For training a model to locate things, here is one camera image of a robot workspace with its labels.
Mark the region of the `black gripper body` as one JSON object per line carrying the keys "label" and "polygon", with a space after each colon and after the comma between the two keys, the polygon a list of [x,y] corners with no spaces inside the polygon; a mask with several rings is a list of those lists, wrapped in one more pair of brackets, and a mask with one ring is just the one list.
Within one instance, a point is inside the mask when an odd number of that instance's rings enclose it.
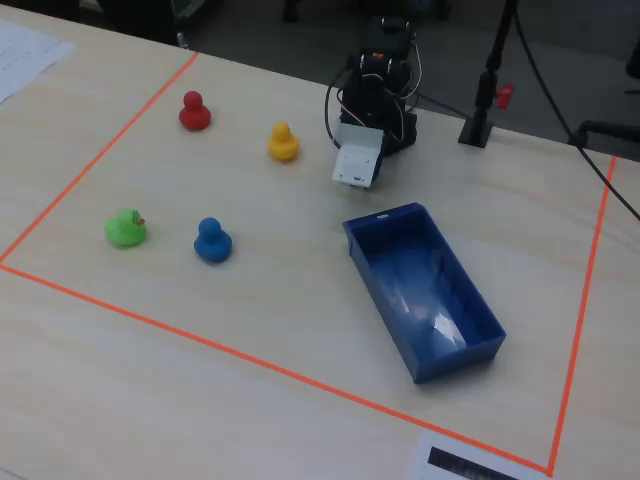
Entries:
{"label": "black gripper body", "polygon": [[376,164],[375,164],[374,172],[373,172],[373,175],[372,175],[372,181],[371,181],[372,184],[376,181],[376,179],[377,179],[377,177],[379,175],[379,171],[380,171],[382,162],[383,162],[383,160],[384,160],[384,158],[386,156],[386,147],[387,147],[387,143],[388,143],[388,141],[387,141],[388,138],[387,137],[388,136],[385,133],[383,135],[383,138],[382,138],[380,152],[379,152],[378,157],[376,159]]}

